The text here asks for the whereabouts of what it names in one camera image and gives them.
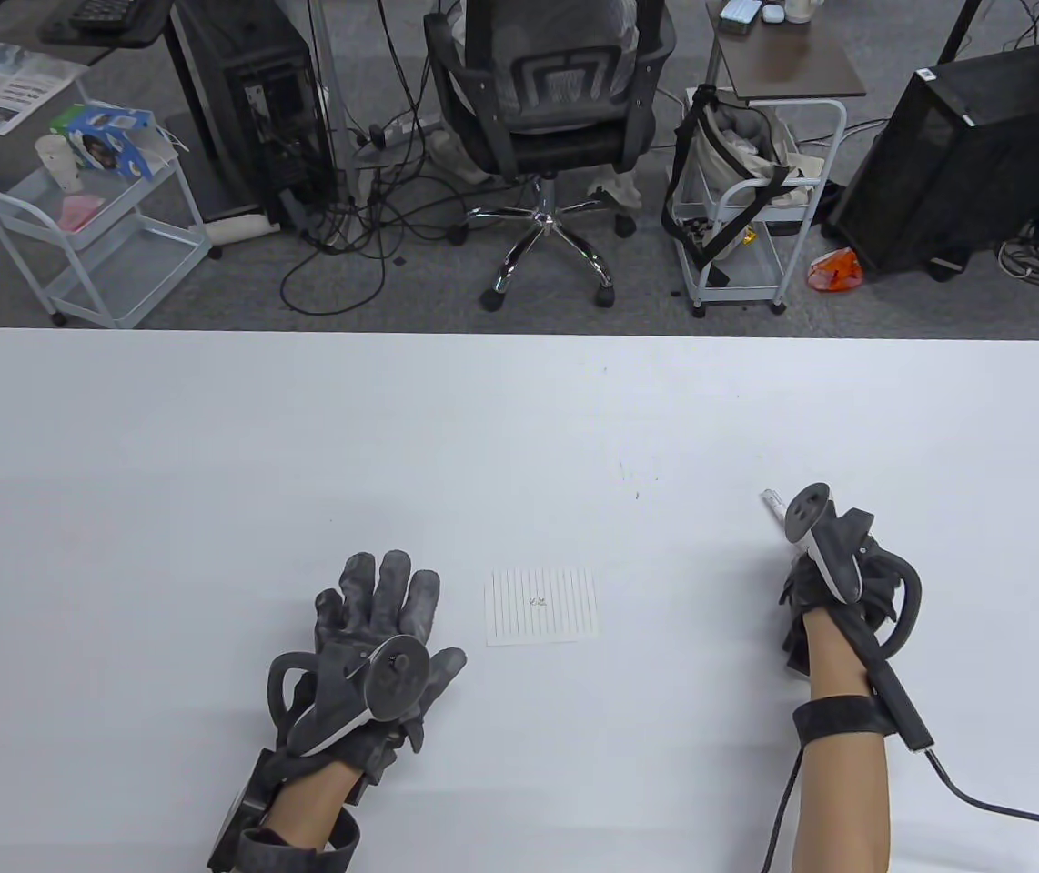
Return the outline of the person's right hand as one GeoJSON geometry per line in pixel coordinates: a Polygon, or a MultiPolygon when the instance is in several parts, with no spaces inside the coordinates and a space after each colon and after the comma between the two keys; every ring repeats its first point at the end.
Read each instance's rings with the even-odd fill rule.
{"type": "Polygon", "coordinates": [[[923,587],[914,566],[874,537],[874,514],[856,507],[837,511],[823,483],[776,512],[795,549],[779,596],[792,616],[782,643],[787,667],[811,674],[805,615],[816,608],[838,607],[883,660],[901,651],[918,619],[923,587]]]}

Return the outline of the person's left hand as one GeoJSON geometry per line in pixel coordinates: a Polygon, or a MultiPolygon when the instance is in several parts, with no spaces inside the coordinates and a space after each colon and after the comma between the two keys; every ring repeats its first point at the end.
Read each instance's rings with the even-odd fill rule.
{"type": "Polygon", "coordinates": [[[462,649],[441,649],[429,657],[427,685],[402,715],[372,718],[345,735],[339,731],[357,716],[348,674],[364,667],[392,637],[414,637],[427,645],[438,599],[437,571],[412,570],[403,550],[391,549],[379,562],[369,552],[348,558],[338,584],[315,600],[315,665],[300,674],[287,711],[275,720],[284,756],[282,781],[313,775],[339,762],[358,773],[345,798],[348,806],[356,806],[404,744],[420,752],[425,716],[467,666],[462,649]]]}

